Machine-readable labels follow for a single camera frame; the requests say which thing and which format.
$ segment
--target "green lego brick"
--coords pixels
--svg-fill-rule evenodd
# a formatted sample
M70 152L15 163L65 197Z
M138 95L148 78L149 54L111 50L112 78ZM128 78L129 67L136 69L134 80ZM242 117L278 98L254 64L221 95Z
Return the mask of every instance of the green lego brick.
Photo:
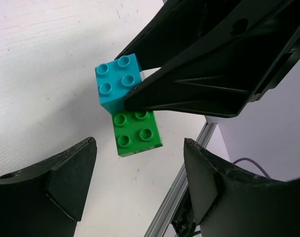
M123 111L112 115L112 123L121 157L162 147L153 112Z

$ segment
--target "black cable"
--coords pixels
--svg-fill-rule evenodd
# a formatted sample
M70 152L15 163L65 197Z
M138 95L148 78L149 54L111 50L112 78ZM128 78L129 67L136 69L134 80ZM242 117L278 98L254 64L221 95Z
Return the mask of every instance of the black cable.
M254 164L257 168L259 168L259 170L265 175L266 178L269 178L271 179L271 177L268 175L268 173L262 168L262 166L260 166L256 161L250 159L250 158L240 158L240 159L237 159L235 160L232 164L237 164L238 162L240 161L243 161L243 160L247 160L249 162L251 162L252 164Z
M201 233L200 231L196 231L194 233L187 235L186 237L193 237L193 236L199 235L200 233Z

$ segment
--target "white wall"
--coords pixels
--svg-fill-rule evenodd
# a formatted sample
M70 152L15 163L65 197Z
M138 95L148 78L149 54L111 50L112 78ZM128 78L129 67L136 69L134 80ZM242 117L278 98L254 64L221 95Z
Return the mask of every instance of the white wall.
M300 177L300 61L260 101L218 123L231 161L252 158L278 180ZM261 174L247 161L239 166Z

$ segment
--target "blue block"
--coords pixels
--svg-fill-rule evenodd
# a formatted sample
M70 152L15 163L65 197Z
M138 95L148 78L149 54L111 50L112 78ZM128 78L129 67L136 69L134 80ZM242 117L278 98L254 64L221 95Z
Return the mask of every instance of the blue block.
M110 113L124 110L124 97L141 82L141 68L135 54L95 68L100 104Z

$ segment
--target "toy block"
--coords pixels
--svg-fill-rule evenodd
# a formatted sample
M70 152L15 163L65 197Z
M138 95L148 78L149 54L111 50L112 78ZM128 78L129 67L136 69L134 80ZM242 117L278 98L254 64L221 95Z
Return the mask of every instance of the toy block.
M130 156L161 147L153 112L120 112L112 115L118 155Z
M124 110L124 97L141 82L141 68L135 54L95 68L100 104L110 113Z

